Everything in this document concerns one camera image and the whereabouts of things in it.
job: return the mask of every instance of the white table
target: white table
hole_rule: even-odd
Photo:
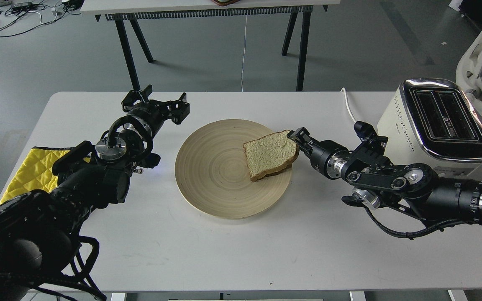
[[[107,20],[115,21],[120,45],[124,52],[124,59],[128,66],[132,88],[140,90],[133,55],[131,53],[124,21],[130,21],[139,40],[142,51],[149,63],[155,60],[151,55],[140,29],[139,19],[191,18],[191,17],[220,17],[226,15],[262,15],[270,13],[290,13],[289,23],[282,46],[282,55],[287,55],[289,43],[297,15],[303,13],[302,32],[300,36],[299,65],[297,71],[296,91],[302,91],[304,86],[304,71],[306,66],[306,51],[310,32],[310,18],[313,6],[322,4],[327,9],[329,4],[339,4],[340,0],[241,0],[228,6],[218,6],[211,0],[86,0],[81,8],[84,15],[105,14]]]
[[[352,110],[375,124],[393,94],[352,92]],[[119,103],[125,95],[53,95],[18,162],[35,145],[95,143],[123,115]],[[151,98],[179,95],[153,92]],[[413,241],[389,236],[363,209],[341,202],[350,194],[348,184],[318,174],[303,155],[293,164],[292,183],[281,200],[254,217],[212,217],[180,194],[177,151],[193,131],[216,120],[252,120],[276,131],[304,126],[315,139],[354,149],[359,140],[341,93],[189,92],[187,100],[186,120],[166,122],[154,139],[159,166],[134,175],[126,203],[96,210],[82,228],[101,244],[92,278],[103,291],[482,288],[482,227],[460,225]],[[422,227],[390,209],[375,215],[397,230]]]

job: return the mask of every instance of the yellow oven mitt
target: yellow oven mitt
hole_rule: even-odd
[[[0,204],[34,189],[52,191],[57,187],[57,177],[51,173],[51,167],[71,149],[33,147],[10,181]]]

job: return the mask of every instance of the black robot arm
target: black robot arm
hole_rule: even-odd
[[[421,163],[396,166],[384,156],[387,137],[378,136],[373,126],[365,122],[356,122],[354,130],[361,141],[354,151],[331,140],[317,141],[306,128],[287,136],[299,145],[315,170],[329,179],[341,178],[352,185],[352,195],[344,196],[342,201],[364,207],[387,234],[412,240],[458,224],[482,225],[482,181],[439,177],[430,166]],[[382,207],[418,219],[425,229],[388,229],[371,213]]]
[[[149,100],[151,86],[131,91],[122,101],[127,114],[105,131],[96,145],[84,141],[52,167],[58,186],[34,190],[0,205],[0,300],[21,300],[30,288],[55,284],[86,291],[105,300],[89,273],[99,253],[96,239],[79,235],[97,208],[124,202],[130,176],[153,168],[153,138],[166,120],[180,124],[189,114],[186,94],[176,101]],[[92,246],[83,260],[82,244]],[[61,271],[71,265],[74,275]]]

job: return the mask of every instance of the round plate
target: round plate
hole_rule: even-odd
[[[273,131],[248,120],[220,120],[191,134],[176,158],[176,182],[195,208],[242,219],[273,206],[291,181],[291,168],[250,181],[243,143]]]

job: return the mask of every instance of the toaster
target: toaster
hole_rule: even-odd
[[[405,80],[377,123],[385,156],[425,163],[440,176],[465,177],[482,164],[482,127],[470,102],[449,80]]]

